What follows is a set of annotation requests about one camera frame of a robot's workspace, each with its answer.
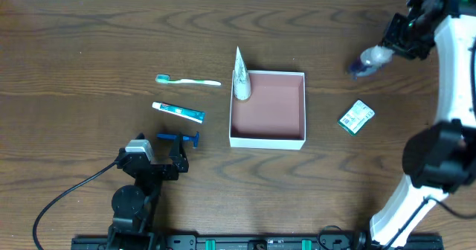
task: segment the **white box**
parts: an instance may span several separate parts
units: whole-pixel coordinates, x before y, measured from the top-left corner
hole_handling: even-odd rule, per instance
[[[300,150],[306,142],[304,73],[248,72],[251,96],[247,101],[237,100],[231,85],[230,146]]]

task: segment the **toothpaste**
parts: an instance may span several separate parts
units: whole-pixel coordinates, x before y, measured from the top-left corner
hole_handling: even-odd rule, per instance
[[[185,109],[185,108],[181,108],[178,106],[165,104],[161,102],[152,103],[152,108],[158,109],[161,112],[167,112],[173,115],[186,118],[188,120],[195,121],[199,124],[201,124],[203,122],[203,119],[205,119],[204,112],[194,111],[192,109]]]

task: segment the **blue toothpaste tube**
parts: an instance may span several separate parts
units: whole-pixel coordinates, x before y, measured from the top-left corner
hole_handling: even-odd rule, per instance
[[[154,102],[152,103],[152,108],[157,109],[161,112],[167,112],[173,115],[177,115],[188,120],[195,121],[199,124],[203,123],[203,119],[205,119],[205,113],[194,111],[192,109],[185,109],[179,106],[174,106],[166,103],[161,102]]]

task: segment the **green and white toothbrush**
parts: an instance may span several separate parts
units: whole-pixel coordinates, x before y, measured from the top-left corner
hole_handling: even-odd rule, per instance
[[[212,80],[192,80],[192,79],[180,79],[171,81],[170,75],[167,74],[158,74],[155,78],[157,83],[197,83],[197,84],[204,84],[208,86],[221,86],[222,83]]]

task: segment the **green tape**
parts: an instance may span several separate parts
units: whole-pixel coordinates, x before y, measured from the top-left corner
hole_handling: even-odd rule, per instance
[[[205,250],[215,250],[215,240],[206,240]]]
[[[302,250],[312,250],[312,241],[311,240],[303,240]]]

